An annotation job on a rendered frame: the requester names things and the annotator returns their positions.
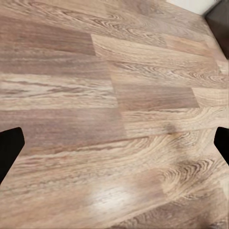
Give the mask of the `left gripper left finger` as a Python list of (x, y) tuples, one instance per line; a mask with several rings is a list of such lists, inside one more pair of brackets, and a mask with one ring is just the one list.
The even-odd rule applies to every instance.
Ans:
[(25, 139), (20, 127), (0, 132), (0, 184), (24, 145)]

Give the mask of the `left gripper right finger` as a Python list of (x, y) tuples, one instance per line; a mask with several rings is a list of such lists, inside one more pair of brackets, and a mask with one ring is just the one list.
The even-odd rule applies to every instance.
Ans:
[(229, 165), (229, 129), (224, 127), (218, 127), (214, 144), (218, 151), (221, 153), (227, 164)]

